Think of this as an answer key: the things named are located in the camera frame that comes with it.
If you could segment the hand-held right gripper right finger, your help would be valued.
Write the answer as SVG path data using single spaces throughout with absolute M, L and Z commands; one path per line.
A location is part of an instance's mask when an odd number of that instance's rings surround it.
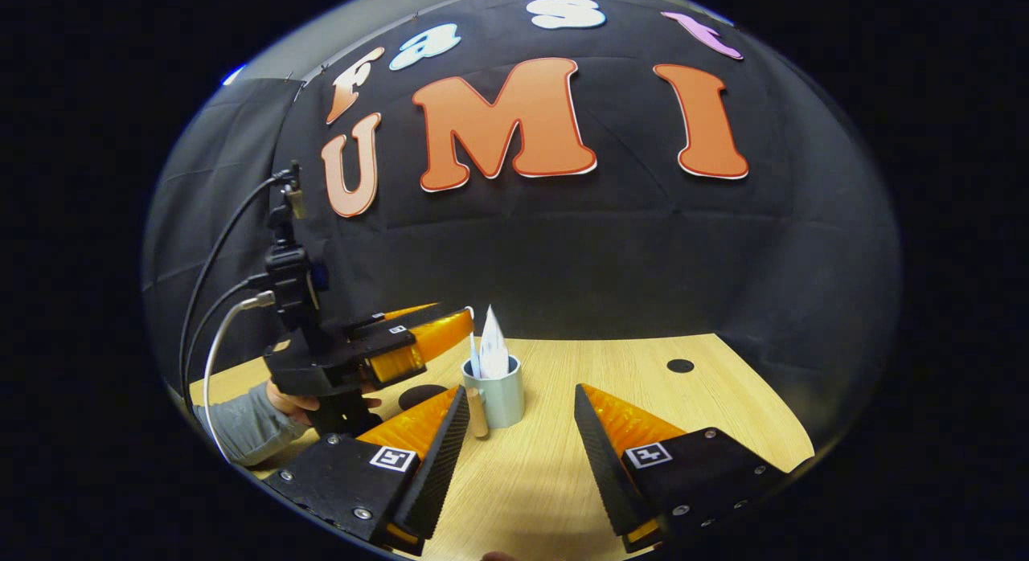
M 574 418 L 602 505 L 629 553 L 689 544 L 785 484 L 781 469 L 726 432 L 684 432 L 584 383 Z

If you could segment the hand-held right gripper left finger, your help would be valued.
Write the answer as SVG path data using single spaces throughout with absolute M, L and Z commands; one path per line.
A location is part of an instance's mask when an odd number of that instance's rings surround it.
M 466 389 L 455 386 L 360 436 L 326 434 L 265 484 L 350 538 L 419 556 L 440 521 L 468 422 Z

